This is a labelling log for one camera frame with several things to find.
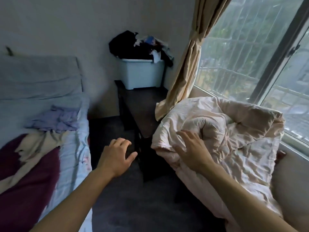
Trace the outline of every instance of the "nightstand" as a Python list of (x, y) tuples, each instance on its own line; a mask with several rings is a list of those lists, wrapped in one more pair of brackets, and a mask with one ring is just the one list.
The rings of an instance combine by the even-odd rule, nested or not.
[(169, 172), (172, 168), (155, 150), (151, 149), (152, 135), (160, 122), (155, 119), (157, 102), (166, 98), (164, 87), (149, 87), (127, 90), (120, 80), (115, 80), (118, 89), (120, 118), (126, 130), (135, 131), (135, 151), (144, 181), (152, 180)]

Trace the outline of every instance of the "hand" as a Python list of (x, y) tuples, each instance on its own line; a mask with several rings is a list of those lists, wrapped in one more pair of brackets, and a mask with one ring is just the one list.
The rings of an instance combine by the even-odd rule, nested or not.
[(104, 147), (96, 170), (99, 169), (111, 178), (122, 175), (137, 156), (137, 152), (133, 152), (126, 159), (126, 151), (131, 144), (124, 138), (111, 140), (109, 146)]
[(176, 132), (176, 134), (182, 137), (187, 152), (179, 146), (174, 146), (173, 148), (189, 168), (198, 173), (202, 173), (204, 168), (215, 164), (203, 140), (200, 139), (197, 133), (182, 130)]

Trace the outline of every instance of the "blue bedsheet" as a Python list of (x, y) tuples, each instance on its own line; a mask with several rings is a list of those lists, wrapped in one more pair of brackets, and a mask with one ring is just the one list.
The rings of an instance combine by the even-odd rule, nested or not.
[[(31, 132), (23, 126), (29, 118), (50, 109), (51, 105), (81, 107), (78, 114), (79, 129), (71, 131), (61, 147), (60, 177), (52, 198), (44, 209), (42, 219), (48, 212), (64, 200), (91, 171), (90, 151), (87, 143), (89, 126), (87, 111), (89, 99), (84, 93), (76, 93), (48, 99), (0, 100), (0, 146), (23, 133)], [(92, 210), (88, 213), (80, 231), (91, 232)]]

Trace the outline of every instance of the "person's left hand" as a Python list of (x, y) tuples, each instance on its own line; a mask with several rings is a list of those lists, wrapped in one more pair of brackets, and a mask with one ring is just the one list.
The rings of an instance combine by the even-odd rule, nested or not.
[(131, 144), (129, 140), (124, 138), (111, 140), (109, 146), (104, 147), (96, 170), (111, 178), (122, 175), (137, 156), (137, 152), (133, 152), (126, 159), (126, 151)]

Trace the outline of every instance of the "window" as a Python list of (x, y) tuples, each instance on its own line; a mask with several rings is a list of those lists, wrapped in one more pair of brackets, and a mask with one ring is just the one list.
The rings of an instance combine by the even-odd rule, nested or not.
[(195, 80), (215, 96), (283, 112), (285, 138), (298, 146), (309, 144), (308, 5), (232, 0), (203, 43)]

